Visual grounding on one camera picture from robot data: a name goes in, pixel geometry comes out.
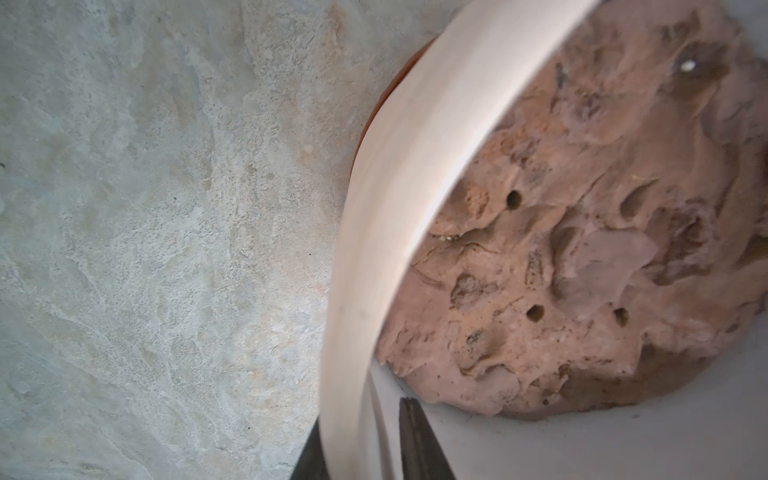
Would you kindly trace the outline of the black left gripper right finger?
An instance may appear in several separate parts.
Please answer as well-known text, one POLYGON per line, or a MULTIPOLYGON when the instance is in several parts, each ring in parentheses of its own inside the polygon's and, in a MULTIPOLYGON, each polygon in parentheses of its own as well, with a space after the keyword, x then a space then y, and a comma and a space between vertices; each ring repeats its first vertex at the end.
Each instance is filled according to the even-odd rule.
POLYGON ((421 403, 401 398, 398 420, 403 479, 455 480, 421 403))

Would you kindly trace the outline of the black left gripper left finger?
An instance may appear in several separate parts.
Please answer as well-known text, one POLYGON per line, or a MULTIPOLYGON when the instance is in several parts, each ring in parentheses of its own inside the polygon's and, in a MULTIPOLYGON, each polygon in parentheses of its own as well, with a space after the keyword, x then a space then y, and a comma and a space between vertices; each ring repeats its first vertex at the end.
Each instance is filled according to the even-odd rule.
POLYGON ((319 420, 316 420, 296 462, 290 480, 329 480, 330 476, 320 438, 319 420))

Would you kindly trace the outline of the white ceramic pot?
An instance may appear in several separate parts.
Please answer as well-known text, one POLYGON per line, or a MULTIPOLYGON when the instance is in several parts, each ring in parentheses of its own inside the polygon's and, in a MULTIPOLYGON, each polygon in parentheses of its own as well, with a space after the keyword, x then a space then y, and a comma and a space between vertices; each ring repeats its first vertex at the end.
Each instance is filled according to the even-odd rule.
POLYGON ((321 354, 319 434, 333 479, 399 479, 415 414, 459 479, 763 479, 767 320, 700 377, 633 407, 539 422, 407 400, 374 347, 407 264, 483 138, 592 10, 464 7, 373 117, 351 172, 321 354))

